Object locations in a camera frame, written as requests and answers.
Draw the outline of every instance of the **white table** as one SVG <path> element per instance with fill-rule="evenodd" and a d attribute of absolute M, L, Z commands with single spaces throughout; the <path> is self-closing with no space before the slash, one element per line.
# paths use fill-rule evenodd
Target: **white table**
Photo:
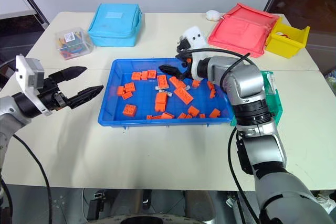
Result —
<path fill-rule="evenodd" d="M 77 79 L 59 85 L 61 91 L 70 97 L 85 87 L 106 85 L 111 61 L 121 58 L 121 54 L 127 55 L 123 49 L 129 52 L 129 58 L 171 57 L 175 55 L 175 41 L 188 26 L 197 24 L 202 30 L 211 30 L 212 23 L 204 22 L 201 14 L 146 14 L 146 17 L 151 15 L 153 22 L 160 25 L 154 31 L 154 25 L 148 24 L 150 21 L 147 20 L 146 29 L 151 29 L 154 34 L 170 31 L 165 35 L 166 39 L 150 37 L 151 33 L 145 30 L 134 48 L 97 48 L 92 55 L 63 61 L 59 55 L 54 55 L 54 48 L 46 54 L 45 44 L 53 38 L 55 24 L 52 22 L 29 57 L 39 58 L 46 67 L 46 74 L 67 66 L 88 66 L 89 69 Z M 60 16 L 68 22 L 82 20 L 83 24 L 86 19 L 86 26 L 82 25 L 86 28 L 92 14 L 62 13 Z M 171 25 L 174 17 L 179 20 L 177 22 L 184 20 L 187 24 L 183 28 L 179 25 L 174 28 Z M 170 22 L 164 25 L 163 20 Z M 164 41 L 172 41 L 173 49 L 169 49 Z M 149 56 L 145 54 L 147 51 L 156 51 L 159 55 Z M 287 152 L 287 170 L 297 175 L 310 190 L 336 188 L 336 174 L 333 172 L 336 141 L 330 133 L 336 125 L 336 98 L 309 54 L 303 50 L 300 55 L 286 61 L 269 54 L 254 61 L 269 66 L 266 69 L 277 69 L 274 72 L 284 108 L 278 130 Z M 301 65 L 292 66 L 295 61 Z M 18 91 L 16 80 L 11 78 L 0 95 L 12 95 Z M 226 155 L 232 130 L 228 124 L 131 127 L 126 130 L 102 127 L 97 123 L 97 117 L 103 92 L 75 110 L 65 108 L 48 118 L 38 116 L 17 133 L 40 159 L 51 186 L 236 190 Z M 233 146 L 233 164 L 241 186 L 244 190 L 254 190 L 253 178 L 241 171 L 236 147 Z M 35 162 L 15 139 L 11 140 L 8 148 L 3 176 L 9 184 L 44 185 Z"/>

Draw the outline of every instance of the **orange lego brick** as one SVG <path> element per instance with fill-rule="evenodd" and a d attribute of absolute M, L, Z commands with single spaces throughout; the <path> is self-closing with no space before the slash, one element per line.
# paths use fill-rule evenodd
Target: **orange lego brick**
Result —
<path fill-rule="evenodd" d="M 161 115 L 152 116 L 152 119 L 161 119 Z"/>
<path fill-rule="evenodd" d="M 183 81 L 179 81 L 175 76 L 170 77 L 169 81 L 178 89 L 178 88 L 185 88 L 186 85 Z"/>
<path fill-rule="evenodd" d="M 178 116 L 178 119 L 183 119 L 185 118 L 187 115 L 185 113 L 181 113 L 179 116 Z"/>
<path fill-rule="evenodd" d="M 173 119 L 175 116 L 168 113 L 168 112 L 163 112 L 161 115 L 161 119 Z"/>
<path fill-rule="evenodd" d="M 180 98 L 186 105 L 188 105 L 194 98 L 183 88 L 175 89 L 174 93 Z"/>
<path fill-rule="evenodd" d="M 199 110 L 194 106 L 190 106 L 188 109 L 188 114 L 192 115 L 193 117 L 196 117 L 199 114 Z"/>
<path fill-rule="evenodd" d="M 132 92 L 129 91 L 129 92 L 126 92 L 125 94 L 123 94 L 121 97 L 122 97 L 124 100 L 126 100 L 126 99 L 128 99 L 129 97 L 132 97 L 132 96 L 133 96 Z"/>
<path fill-rule="evenodd" d="M 122 96 L 124 94 L 124 86 L 118 86 L 117 88 L 117 96 Z"/>
<path fill-rule="evenodd" d="M 199 84 L 201 84 L 200 81 L 193 80 L 193 84 L 191 84 L 191 86 L 193 86 L 194 88 L 198 88 L 200 86 Z"/>
<path fill-rule="evenodd" d="M 215 89 L 211 89 L 210 99 L 212 99 L 213 97 L 215 97 L 215 95 L 216 95 L 216 90 Z"/>
<path fill-rule="evenodd" d="M 214 109 L 209 115 L 210 118 L 217 118 L 220 116 L 220 111 L 218 109 Z"/>
<path fill-rule="evenodd" d="M 126 116 L 135 116 L 135 113 L 136 113 L 136 107 L 135 105 L 129 105 L 129 104 L 126 104 L 124 110 L 123 110 L 123 114 L 126 115 Z"/>
<path fill-rule="evenodd" d="M 126 83 L 125 84 L 125 91 L 130 92 L 130 91 L 135 91 L 135 85 L 134 82 Z"/>
<path fill-rule="evenodd" d="M 167 104 L 167 98 L 168 98 L 167 93 L 164 93 L 164 92 L 160 93 L 160 92 L 158 92 L 156 94 L 155 103 Z"/>
<path fill-rule="evenodd" d="M 167 77 L 165 74 L 162 74 L 160 76 L 157 76 L 158 79 L 158 87 L 159 89 L 167 89 L 169 88 L 169 84 L 167 82 Z"/>
<path fill-rule="evenodd" d="M 141 72 L 141 80 L 147 81 L 148 80 L 148 71 L 142 71 Z"/>
<path fill-rule="evenodd" d="M 134 80 L 134 81 L 140 81 L 141 80 L 141 72 L 133 72 L 131 79 Z"/>
<path fill-rule="evenodd" d="M 165 103 L 156 103 L 155 104 L 155 111 L 156 112 L 164 112 L 166 109 L 166 104 Z"/>
<path fill-rule="evenodd" d="M 147 75 L 148 79 L 155 79 L 156 78 L 156 70 L 148 70 L 147 73 L 148 73 L 148 75 Z"/>
<path fill-rule="evenodd" d="M 211 82 L 209 82 L 209 81 L 206 84 L 208 85 L 208 88 L 210 90 L 215 88 L 215 86 Z"/>

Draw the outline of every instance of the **white label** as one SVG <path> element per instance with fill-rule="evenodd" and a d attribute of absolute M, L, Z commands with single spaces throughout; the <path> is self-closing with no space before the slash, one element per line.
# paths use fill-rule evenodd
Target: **white label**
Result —
<path fill-rule="evenodd" d="M 74 35 L 73 32 L 70 32 L 68 34 L 64 34 L 64 39 L 65 39 L 65 42 L 73 41 L 73 40 L 75 40 L 75 35 Z"/>
<path fill-rule="evenodd" d="M 105 18 L 121 18 L 123 13 L 107 12 Z"/>

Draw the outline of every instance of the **blue tray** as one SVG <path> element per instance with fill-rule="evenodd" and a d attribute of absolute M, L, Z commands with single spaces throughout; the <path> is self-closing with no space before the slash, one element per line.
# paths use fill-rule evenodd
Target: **blue tray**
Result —
<path fill-rule="evenodd" d="M 109 80 L 106 86 L 103 102 L 98 117 L 98 123 L 102 126 L 111 127 L 128 127 L 128 126 L 159 126 L 159 125 L 196 125 L 196 124 L 221 124 L 231 122 L 234 114 L 229 104 L 226 94 L 216 87 L 216 97 L 209 98 L 210 90 L 207 87 L 206 80 L 203 80 L 197 89 L 192 87 L 192 80 L 185 79 L 183 82 L 190 85 L 188 92 L 194 97 L 194 100 L 185 105 L 176 94 L 168 97 L 166 112 L 174 114 L 178 117 L 182 112 L 187 114 L 188 108 L 192 105 L 205 113 L 206 117 L 210 115 L 214 108 L 221 111 L 219 118 L 196 118 L 192 119 L 156 119 L 147 120 L 147 115 L 161 115 L 162 112 L 156 112 L 155 96 L 158 91 L 156 79 L 148 81 L 132 81 L 132 72 L 140 72 L 144 70 L 156 70 L 157 74 L 162 74 L 159 66 L 162 64 L 170 64 L 178 67 L 182 72 L 185 70 L 181 66 L 181 62 L 175 58 L 169 59 L 118 59 L 115 60 L 111 67 Z M 123 100 L 117 96 L 117 87 L 123 86 L 125 83 L 134 82 L 136 91 L 133 97 Z M 169 89 L 166 91 L 174 92 L 175 87 L 168 80 Z M 122 111 L 126 104 L 136 105 L 137 112 L 134 117 L 125 116 Z"/>

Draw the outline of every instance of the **blue zippered bag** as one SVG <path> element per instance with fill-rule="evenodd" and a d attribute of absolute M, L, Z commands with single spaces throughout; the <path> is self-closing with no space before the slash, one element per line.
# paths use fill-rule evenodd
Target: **blue zippered bag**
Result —
<path fill-rule="evenodd" d="M 88 33 L 100 47 L 134 47 L 141 27 L 138 4 L 100 4 Z"/>

